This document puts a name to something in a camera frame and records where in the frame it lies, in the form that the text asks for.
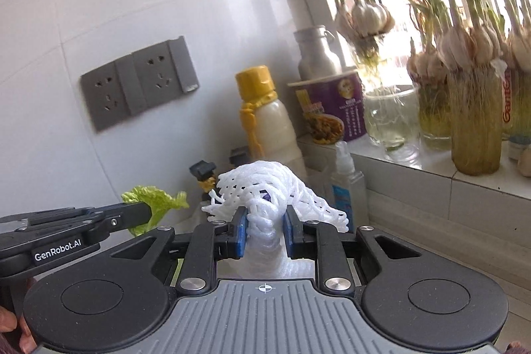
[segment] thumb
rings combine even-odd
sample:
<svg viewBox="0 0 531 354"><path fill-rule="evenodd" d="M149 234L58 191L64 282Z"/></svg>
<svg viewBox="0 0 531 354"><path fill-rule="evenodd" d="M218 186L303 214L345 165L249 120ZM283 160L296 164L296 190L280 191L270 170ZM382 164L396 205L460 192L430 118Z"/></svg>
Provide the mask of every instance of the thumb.
<svg viewBox="0 0 531 354"><path fill-rule="evenodd" d="M17 317L12 312L0 306L0 332L12 332L17 328Z"/></svg>

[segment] plastic bottle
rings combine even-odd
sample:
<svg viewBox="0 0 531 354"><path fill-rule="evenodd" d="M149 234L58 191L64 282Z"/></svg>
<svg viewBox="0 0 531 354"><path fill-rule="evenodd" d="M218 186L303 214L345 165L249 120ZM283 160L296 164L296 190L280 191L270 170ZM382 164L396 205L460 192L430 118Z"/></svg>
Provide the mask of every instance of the plastic bottle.
<svg viewBox="0 0 531 354"><path fill-rule="evenodd" d="M240 119L254 161L286 164L302 158L286 107L278 100L269 69L251 67L236 74L243 99Z"/></svg>
<svg viewBox="0 0 531 354"><path fill-rule="evenodd" d="M336 209L347 214L348 231L368 225L367 187L361 171L354 168L347 143L336 143L336 170L330 176Z"/></svg>

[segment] bottle with yellow cap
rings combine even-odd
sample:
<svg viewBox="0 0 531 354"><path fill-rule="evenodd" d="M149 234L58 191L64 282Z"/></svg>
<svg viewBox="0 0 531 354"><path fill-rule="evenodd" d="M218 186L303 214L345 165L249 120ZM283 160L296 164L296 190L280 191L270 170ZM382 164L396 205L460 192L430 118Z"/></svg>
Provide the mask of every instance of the bottle with yellow cap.
<svg viewBox="0 0 531 354"><path fill-rule="evenodd" d="M240 119L254 161L286 164L302 158L286 107L278 99L269 69L251 67L236 74L243 99Z"/></svg>

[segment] yellow bottle cap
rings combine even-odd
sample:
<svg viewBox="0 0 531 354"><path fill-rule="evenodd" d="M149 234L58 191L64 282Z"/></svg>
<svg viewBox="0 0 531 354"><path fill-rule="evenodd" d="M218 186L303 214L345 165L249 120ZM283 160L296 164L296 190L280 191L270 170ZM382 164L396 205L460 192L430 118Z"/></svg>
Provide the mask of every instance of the yellow bottle cap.
<svg viewBox="0 0 531 354"><path fill-rule="evenodd" d="M274 83L265 65L250 67L236 74L240 97L246 103L254 104L274 91Z"/></svg>

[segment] blue label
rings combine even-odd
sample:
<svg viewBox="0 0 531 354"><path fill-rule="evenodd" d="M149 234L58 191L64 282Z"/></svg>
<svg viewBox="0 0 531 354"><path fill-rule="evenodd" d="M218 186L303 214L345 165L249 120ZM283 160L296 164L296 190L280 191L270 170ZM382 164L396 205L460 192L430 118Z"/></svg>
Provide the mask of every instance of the blue label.
<svg viewBox="0 0 531 354"><path fill-rule="evenodd" d="M345 212L348 218L348 231L353 233L356 226L352 218L352 206L350 204L350 192L348 189L341 186L332 185L334 190L334 200L336 201L336 209Z"/></svg>

